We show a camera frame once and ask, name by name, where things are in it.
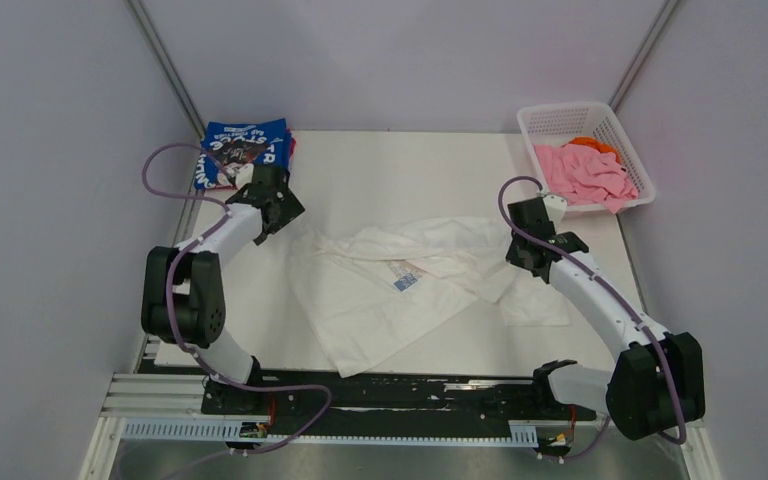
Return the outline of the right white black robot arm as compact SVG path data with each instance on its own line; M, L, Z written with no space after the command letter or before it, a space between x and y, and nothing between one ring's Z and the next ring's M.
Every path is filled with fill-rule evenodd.
M560 293L584 317L611 354L609 370L575 360L537 368L531 403L544 417L575 405L609 416L630 440L676 429L706 413L703 353L690 333L675 334L633 306L607 279L585 242L557 232L546 201L506 207L512 230L507 262Z

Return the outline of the white printed t-shirt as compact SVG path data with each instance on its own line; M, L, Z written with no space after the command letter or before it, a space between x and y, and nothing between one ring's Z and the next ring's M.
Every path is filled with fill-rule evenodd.
M507 327L565 327L571 305L507 263L508 225L438 217L328 237L310 227L287 256L290 288L343 377L366 372L472 305L500 307Z

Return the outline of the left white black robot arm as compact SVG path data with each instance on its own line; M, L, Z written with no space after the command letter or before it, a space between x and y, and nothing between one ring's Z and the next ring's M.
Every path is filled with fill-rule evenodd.
M223 202L206 230L173 247L153 248L146 261L143 331L189 354L243 413L266 400L258 360L226 330L222 268L246 246L260 245L304 213L281 166L257 165L251 180Z

